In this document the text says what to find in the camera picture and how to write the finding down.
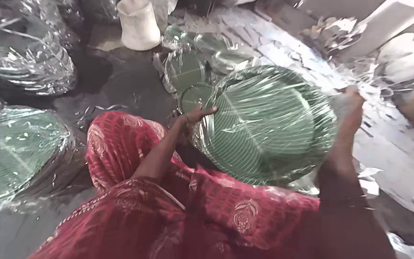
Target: green leaf plate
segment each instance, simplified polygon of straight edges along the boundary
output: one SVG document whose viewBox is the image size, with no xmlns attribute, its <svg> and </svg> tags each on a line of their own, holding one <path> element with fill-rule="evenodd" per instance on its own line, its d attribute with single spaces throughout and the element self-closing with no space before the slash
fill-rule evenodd
<svg viewBox="0 0 414 259">
<path fill-rule="evenodd" d="M 319 166 L 331 148 L 335 116 L 325 95 L 298 74 L 257 66 L 225 77 L 194 141 L 225 173 L 260 185 L 285 185 Z"/>
</svg>

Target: round green plate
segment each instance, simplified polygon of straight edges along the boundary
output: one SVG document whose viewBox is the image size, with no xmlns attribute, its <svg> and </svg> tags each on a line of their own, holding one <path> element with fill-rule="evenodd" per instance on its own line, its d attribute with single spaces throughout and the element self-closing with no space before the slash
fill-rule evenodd
<svg viewBox="0 0 414 259">
<path fill-rule="evenodd" d="M 326 97 L 276 66 L 232 73 L 215 87 L 195 139 L 225 173 L 261 185 L 285 184 L 318 166 L 336 132 Z"/>
<path fill-rule="evenodd" d="M 165 77 L 177 93 L 182 93 L 188 87 L 205 82 L 204 62 L 188 48 L 175 50 L 167 59 Z"/>
<path fill-rule="evenodd" d="M 206 84 L 198 84 L 183 91 L 179 98 L 179 108 L 182 114 L 203 106 L 212 94 L 212 88 Z"/>
</svg>

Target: stack of plates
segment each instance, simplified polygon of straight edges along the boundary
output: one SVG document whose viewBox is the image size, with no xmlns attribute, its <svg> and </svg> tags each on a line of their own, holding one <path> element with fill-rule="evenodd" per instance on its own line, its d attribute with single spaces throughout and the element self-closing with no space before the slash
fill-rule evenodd
<svg viewBox="0 0 414 259">
<path fill-rule="evenodd" d="M 319 88 L 276 66 L 225 77 L 209 97 L 195 142 L 224 172 L 261 185 L 286 184 L 319 166 L 331 148 L 335 116 Z"/>
<path fill-rule="evenodd" d="M 84 165 L 75 141 L 52 112 L 22 106 L 0 110 L 0 203 L 28 186 L 46 192 L 71 180 Z"/>
</svg>

